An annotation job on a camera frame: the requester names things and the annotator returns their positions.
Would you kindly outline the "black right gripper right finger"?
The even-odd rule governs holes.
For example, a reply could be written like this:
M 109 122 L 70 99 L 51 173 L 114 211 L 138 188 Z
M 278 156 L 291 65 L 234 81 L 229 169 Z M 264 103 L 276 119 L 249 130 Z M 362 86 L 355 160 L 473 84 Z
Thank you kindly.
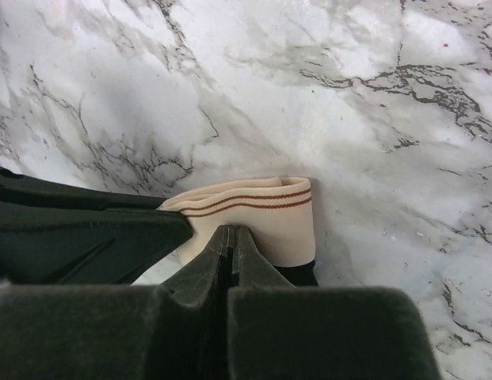
M 421 315 L 386 287 L 295 287 L 236 230 L 228 292 L 233 379 L 438 379 Z

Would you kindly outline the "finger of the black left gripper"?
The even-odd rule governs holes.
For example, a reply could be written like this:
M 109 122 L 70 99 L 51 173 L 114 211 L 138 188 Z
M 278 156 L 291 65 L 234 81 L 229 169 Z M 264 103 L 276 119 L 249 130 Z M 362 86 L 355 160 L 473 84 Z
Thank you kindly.
M 99 192 L 0 166 L 0 277 L 15 284 L 132 284 L 193 236 L 162 199 Z

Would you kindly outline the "black garment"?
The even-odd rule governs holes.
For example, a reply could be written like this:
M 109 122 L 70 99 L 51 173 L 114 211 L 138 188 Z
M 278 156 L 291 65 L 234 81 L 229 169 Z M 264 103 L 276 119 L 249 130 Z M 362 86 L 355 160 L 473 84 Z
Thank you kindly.
M 295 267 L 275 266 L 275 269 L 296 287 L 317 287 L 318 281 L 314 274 L 315 261 Z

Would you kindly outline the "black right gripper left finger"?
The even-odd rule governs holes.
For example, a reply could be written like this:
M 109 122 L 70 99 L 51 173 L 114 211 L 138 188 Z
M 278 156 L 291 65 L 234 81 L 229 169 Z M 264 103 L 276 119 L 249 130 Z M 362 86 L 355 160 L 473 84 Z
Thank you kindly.
M 225 379 L 233 230 L 157 286 L 0 288 L 0 379 Z

